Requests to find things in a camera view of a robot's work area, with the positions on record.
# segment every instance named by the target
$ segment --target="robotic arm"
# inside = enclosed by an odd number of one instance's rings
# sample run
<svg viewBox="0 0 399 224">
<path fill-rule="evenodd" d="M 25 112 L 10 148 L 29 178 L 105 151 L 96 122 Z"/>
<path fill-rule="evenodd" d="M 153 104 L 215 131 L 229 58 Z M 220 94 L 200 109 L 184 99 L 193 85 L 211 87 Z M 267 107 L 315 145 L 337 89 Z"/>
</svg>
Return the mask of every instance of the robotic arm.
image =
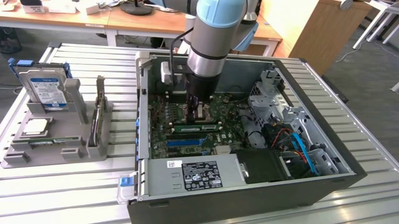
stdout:
<svg viewBox="0 0 399 224">
<path fill-rule="evenodd" d="M 257 29 L 259 0 L 151 1 L 196 16 L 185 72 L 188 114 L 192 114 L 215 92 L 229 49 L 243 51 L 251 43 Z"/>
</svg>

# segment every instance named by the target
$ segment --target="aluminum table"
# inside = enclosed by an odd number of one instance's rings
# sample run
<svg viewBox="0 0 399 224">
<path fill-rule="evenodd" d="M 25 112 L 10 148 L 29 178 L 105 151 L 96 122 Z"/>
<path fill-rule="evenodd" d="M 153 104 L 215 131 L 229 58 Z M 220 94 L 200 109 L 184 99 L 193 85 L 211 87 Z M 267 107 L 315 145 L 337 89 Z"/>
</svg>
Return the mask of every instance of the aluminum table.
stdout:
<svg viewBox="0 0 399 224">
<path fill-rule="evenodd" d="M 0 168 L 0 223 L 131 222 L 125 205 L 116 202 L 116 188 L 119 176 L 131 173 L 135 164 L 135 53 L 139 50 L 144 49 L 79 44 L 47 48 L 40 61 L 69 62 L 72 76 L 81 82 L 80 91 L 85 100 L 95 99 L 96 76 L 107 78 L 107 97 L 115 105 L 108 158 L 91 163 Z M 397 162 L 308 64 L 288 58 L 283 63 L 368 176 L 348 189 L 332 192 L 312 206 L 213 223 L 397 222 Z M 296 105 L 299 102 L 289 90 L 287 95 Z M 28 109 L 26 100 L 22 90 L 0 124 L 0 159 Z"/>
</svg>

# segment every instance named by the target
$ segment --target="motherboard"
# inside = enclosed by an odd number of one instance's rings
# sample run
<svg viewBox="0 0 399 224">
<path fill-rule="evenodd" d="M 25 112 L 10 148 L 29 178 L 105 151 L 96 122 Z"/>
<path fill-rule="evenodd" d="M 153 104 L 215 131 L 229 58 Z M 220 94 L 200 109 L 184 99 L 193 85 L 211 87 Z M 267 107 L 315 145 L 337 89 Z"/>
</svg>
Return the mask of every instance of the motherboard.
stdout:
<svg viewBox="0 0 399 224">
<path fill-rule="evenodd" d="M 239 109 L 247 98 L 215 93 L 187 122 L 185 94 L 151 95 L 152 159 L 228 154 L 247 146 Z"/>
</svg>

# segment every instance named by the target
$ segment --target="gray carpet floor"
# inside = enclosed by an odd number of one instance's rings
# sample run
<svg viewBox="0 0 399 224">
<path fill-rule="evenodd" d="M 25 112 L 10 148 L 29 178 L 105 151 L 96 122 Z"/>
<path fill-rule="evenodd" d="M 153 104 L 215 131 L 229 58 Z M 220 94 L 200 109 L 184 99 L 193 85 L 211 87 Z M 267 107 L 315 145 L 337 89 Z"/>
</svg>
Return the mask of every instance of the gray carpet floor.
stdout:
<svg viewBox="0 0 399 224">
<path fill-rule="evenodd" d="M 0 87 L 2 84 L 18 84 L 12 75 L 6 60 L 9 57 L 37 61 L 51 41 L 77 44 L 107 45 L 107 39 L 95 34 L 68 33 L 33 29 L 17 29 L 22 50 L 12 55 L 0 55 Z M 361 30 L 357 30 L 344 46 L 337 59 L 349 51 Z M 149 47 L 145 37 L 117 38 L 117 46 Z M 324 74 L 332 84 L 349 99 L 348 107 L 364 123 L 381 144 L 399 160 L 399 94 L 389 88 L 399 82 L 399 58 L 387 53 L 376 44 L 364 43 L 361 49 L 345 59 L 333 63 Z M 0 119 L 13 103 L 16 95 L 9 90 L 0 90 Z"/>
</svg>

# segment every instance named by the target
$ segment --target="wooden cabinet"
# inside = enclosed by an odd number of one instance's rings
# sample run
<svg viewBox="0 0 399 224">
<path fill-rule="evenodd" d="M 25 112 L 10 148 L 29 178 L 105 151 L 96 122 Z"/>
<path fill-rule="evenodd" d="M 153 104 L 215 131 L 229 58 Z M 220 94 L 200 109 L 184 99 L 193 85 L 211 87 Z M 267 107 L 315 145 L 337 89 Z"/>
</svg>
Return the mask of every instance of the wooden cabinet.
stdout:
<svg viewBox="0 0 399 224">
<path fill-rule="evenodd" d="M 283 38 L 275 57 L 303 58 L 319 75 L 327 71 L 371 6 L 339 0 L 263 0 L 260 16 Z"/>
</svg>

